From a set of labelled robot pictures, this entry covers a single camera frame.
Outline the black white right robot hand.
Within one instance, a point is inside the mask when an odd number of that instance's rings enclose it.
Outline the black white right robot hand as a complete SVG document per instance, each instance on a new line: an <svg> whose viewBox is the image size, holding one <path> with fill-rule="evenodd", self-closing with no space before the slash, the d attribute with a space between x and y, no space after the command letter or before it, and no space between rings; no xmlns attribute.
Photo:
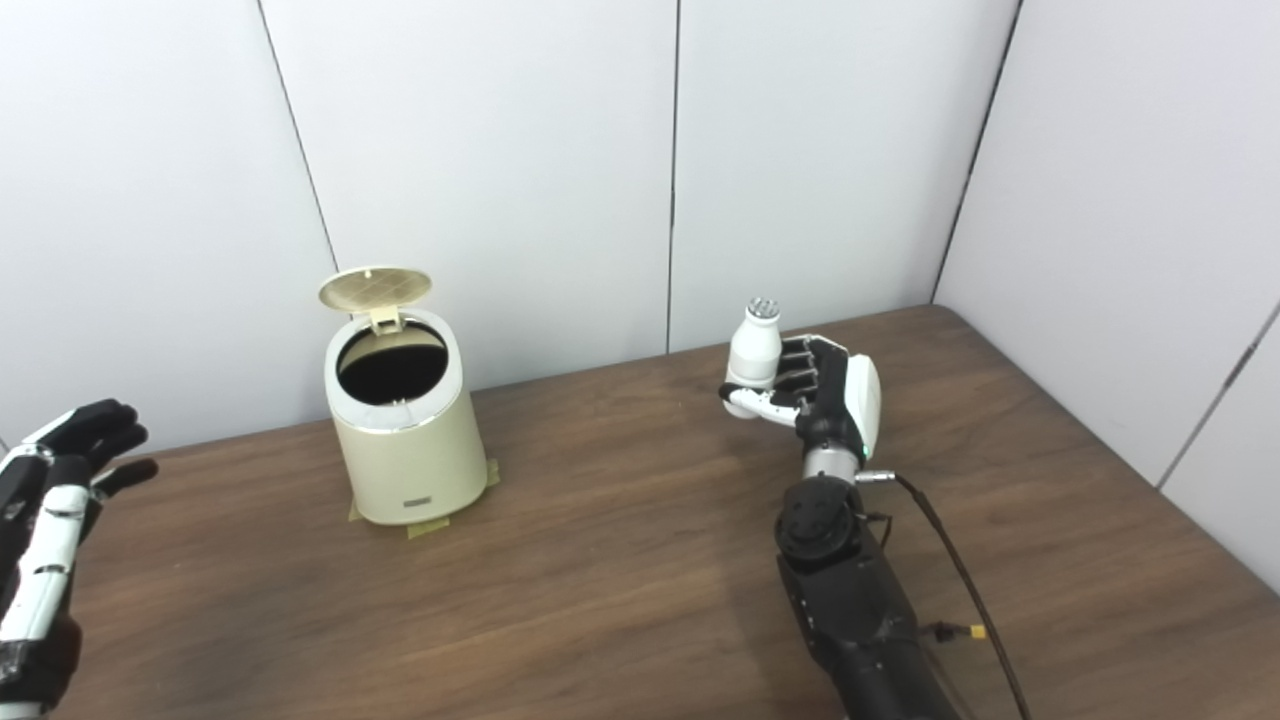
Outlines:
<svg viewBox="0 0 1280 720"><path fill-rule="evenodd" d="M881 428L881 379L874 361L822 334L781 340L774 379L764 388L724 382L719 397L749 418L795 430L812 446L838 446L861 466L873 456Z"/></svg>

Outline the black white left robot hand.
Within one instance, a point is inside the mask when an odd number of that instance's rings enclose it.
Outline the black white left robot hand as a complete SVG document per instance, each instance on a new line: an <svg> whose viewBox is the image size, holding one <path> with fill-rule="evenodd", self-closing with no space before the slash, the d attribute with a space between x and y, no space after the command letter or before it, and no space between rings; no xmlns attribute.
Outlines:
<svg viewBox="0 0 1280 720"><path fill-rule="evenodd" d="M102 506L151 480L148 457L110 468L148 438L115 398L56 416L3 457L3 717L46 719L79 666L70 615L76 561Z"/></svg>

